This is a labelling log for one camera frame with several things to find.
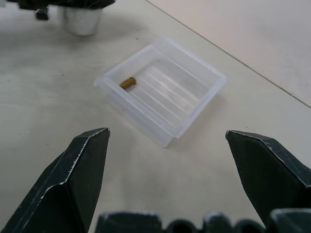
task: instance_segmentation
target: white table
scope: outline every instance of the white table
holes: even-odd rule
[[[308,0],[148,0],[311,106]]]
[[[144,0],[104,10],[100,33],[77,38],[52,19],[0,9],[0,228],[43,169],[81,132],[109,127],[104,181],[90,232],[103,211],[154,210],[197,226],[204,213],[258,220],[242,188],[228,129],[276,138],[311,166],[311,109]],[[161,35],[228,76],[226,87],[168,149],[104,103],[93,81]]]

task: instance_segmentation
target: gold-colored object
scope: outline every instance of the gold-colored object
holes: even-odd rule
[[[120,84],[120,87],[122,87],[124,90],[126,90],[127,88],[130,88],[131,86],[136,85],[136,79],[131,77],[125,81],[123,81]]]

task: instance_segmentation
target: table surface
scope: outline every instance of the table surface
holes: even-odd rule
[[[311,106],[308,0],[148,0]]]
[[[228,77],[190,129],[167,149],[145,137],[93,81],[167,35]],[[259,220],[241,185],[226,130],[273,137],[311,166],[311,109],[144,0],[104,9],[100,32],[62,31],[55,8],[38,22],[9,4],[0,9],[0,228],[43,169],[81,132],[109,127],[102,191],[90,232],[104,211],[153,210],[163,225],[197,226],[218,210],[232,221]]]

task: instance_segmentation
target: transparent plastic container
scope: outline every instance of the transparent plastic container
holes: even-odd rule
[[[137,84],[123,90],[130,77]],[[226,76],[170,38],[162,38],[94,82],[105,98],[166,147],[194,122]]]

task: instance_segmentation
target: metal canister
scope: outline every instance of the metal canister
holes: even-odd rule
[[[102,11],[102,9],[58,7],[58,14],[64,29],[80,36],[93,35],[98,31]]]

